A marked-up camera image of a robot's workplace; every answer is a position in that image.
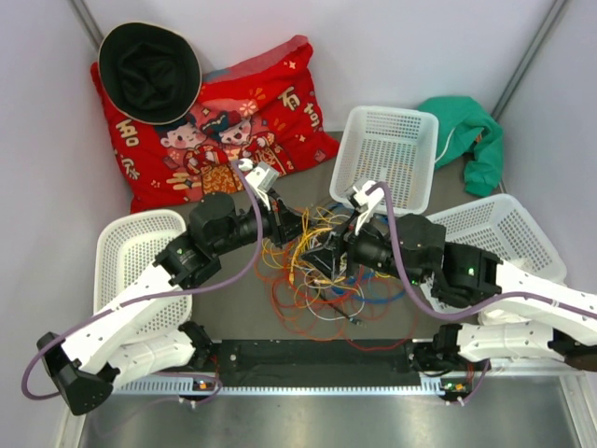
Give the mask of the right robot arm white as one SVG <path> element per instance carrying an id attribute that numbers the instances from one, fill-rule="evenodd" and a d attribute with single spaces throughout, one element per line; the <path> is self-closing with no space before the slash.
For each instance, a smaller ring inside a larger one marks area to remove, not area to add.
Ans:
<path id="1" fill-rule="evenodd" d="M 437 362 L 544 358 L 596 370 L 596 297 L 551 282 L 493 252 L 446 239 L 420 215 L 390 220 L 381 233 L 359 217 L 326 231 L 301 259 L 330 281 L 357 267 L 399 279 L 422 312 L 442 321 Z"/>

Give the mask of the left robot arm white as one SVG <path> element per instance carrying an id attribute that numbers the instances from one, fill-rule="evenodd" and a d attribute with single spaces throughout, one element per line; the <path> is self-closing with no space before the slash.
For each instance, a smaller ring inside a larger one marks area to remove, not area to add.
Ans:
<path id="1" fill-rule="evenodd" d="M 220 271 L 221 256 L 265 239 L 282 246 L 301 231 L 300 212 L 274 191 L 247 211 L 237 210 L 227 193 L 205 196 L 186 229 L 90 323 L 38 340 L 44 368 L 69 411 L 89 413 L 114 390 L 153 373 L 205 368 L 212 341 L 202 326 L 182 321 L 139 341 L 142 328 L 174 300 L 197 294 Z"/>

